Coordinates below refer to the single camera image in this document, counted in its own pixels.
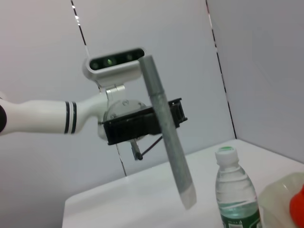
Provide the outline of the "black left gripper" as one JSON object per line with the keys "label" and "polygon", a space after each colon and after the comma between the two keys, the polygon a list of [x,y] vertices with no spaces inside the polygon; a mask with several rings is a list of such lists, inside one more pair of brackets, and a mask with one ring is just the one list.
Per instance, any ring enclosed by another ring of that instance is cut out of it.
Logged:
{"label": "black left gripper", "polygon": [[[187,121],[182,105],[182,98],[170,100],[171,114],[175,127]],[[114,145],[129,140],[137,139],[146,135],[161,134],[159,121],[152,107],[133,111],[128,114],[103,122],[108,145]]]}

